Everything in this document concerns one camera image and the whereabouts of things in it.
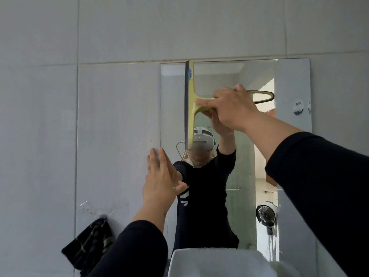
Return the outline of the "person's left hand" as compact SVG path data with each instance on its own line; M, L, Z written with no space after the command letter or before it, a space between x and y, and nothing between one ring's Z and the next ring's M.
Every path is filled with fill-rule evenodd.
M144 204L155 206L164 214L168 212L176 199L173 186L175 183L183 182L182 176L171 163L171 175L165 175L159 169L158 149L150 149L151 177L145 177L142 190Z

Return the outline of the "person's right hand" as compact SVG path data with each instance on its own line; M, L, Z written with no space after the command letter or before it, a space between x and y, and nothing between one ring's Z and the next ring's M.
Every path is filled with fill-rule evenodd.
M220 122L232 130L243 133L247 131L249 118L258 112L249 93L241 84L237 84L234 88L216 89L213 99L197 98L196 104L214 108Z

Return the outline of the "yellow window squeegee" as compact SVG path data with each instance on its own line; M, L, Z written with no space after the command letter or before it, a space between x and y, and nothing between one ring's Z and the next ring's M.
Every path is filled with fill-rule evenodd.
M256 104L274 101L274 92L262 90L263 84L272 79L270 69L276 60L236 60L213 62L185 62L184 83L184 138L185 149L190 150L199 145L198 130L194 133L196 115L209 108L196 104L197 98L213 99L213 92L223 86L232 87L242 83L255 84L248 92L253 96Z

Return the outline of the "person's right forearm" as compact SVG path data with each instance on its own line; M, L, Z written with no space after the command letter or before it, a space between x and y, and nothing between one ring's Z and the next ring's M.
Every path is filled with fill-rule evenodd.
M345 274L369 277L369 156L259 111L241 129Z

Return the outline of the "person's left forearm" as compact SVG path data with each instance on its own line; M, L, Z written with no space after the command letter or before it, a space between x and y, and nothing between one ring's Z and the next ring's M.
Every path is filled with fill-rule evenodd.
M87 277L164 277L168 245L153 219L164 222L158 204L145 204L150 219L131 222Z

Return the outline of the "white ceramic sink basin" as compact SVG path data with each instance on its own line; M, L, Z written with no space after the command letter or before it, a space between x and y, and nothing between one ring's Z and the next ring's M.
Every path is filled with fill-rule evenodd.
M291 265L257 250L191 248L173 252L164 277L302 277Z

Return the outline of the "black patterned cloth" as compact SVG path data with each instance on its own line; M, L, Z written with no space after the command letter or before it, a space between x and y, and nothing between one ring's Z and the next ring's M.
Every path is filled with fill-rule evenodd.
M107 217L100 217L74 238L61 253L80 277L87 277L115 242Z

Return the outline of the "clear plastic wall hook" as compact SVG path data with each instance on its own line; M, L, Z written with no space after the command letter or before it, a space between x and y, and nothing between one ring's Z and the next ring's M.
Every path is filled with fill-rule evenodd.
M109 217L108 211L97 208L89 201L85 201L79 205L79 209L83 214L90 215L94 219L107 219Z

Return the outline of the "frameless wall mirror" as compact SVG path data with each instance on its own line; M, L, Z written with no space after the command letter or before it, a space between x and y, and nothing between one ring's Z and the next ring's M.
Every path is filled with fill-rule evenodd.
M257 108L311 132L309 59L195 62L194 90L212 98L222 86L241 83L248 91L272 92L273 101ZM161 145L173 162L185 149L185 63L161 65ZM266 160L254 144L236 132L237 160L226 185L228 220L239 247L302 267L316 257L316 238L280 187L266 176Z

